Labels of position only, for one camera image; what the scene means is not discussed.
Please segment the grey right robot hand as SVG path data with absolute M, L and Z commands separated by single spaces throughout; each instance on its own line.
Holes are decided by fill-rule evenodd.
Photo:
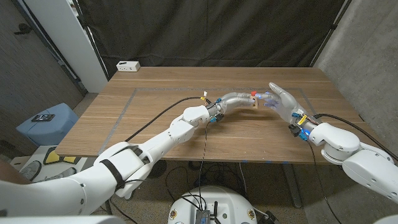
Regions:
M 307 111 L 283 88 L 272 82 L 269 83 L 269 87 L 272 91 L 255 94 L 258 100 L 265 101 L 264 106 L 274 110 L 287 123 L 299 126 L 306 131 L 311 132 L 317 126 L 308 119 L 299 124 L 302 117 L 308 115 Z

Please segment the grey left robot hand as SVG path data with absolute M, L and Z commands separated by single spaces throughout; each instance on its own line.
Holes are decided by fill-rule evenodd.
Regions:
M 255 100 L 251 98 L 251 94 L 249 93 L 231 92 L 222 96 L 220 102 L 210 106 L 208 113 L 210 116 L 225 114 L 238 107 L 252 106 L 254 103 Z

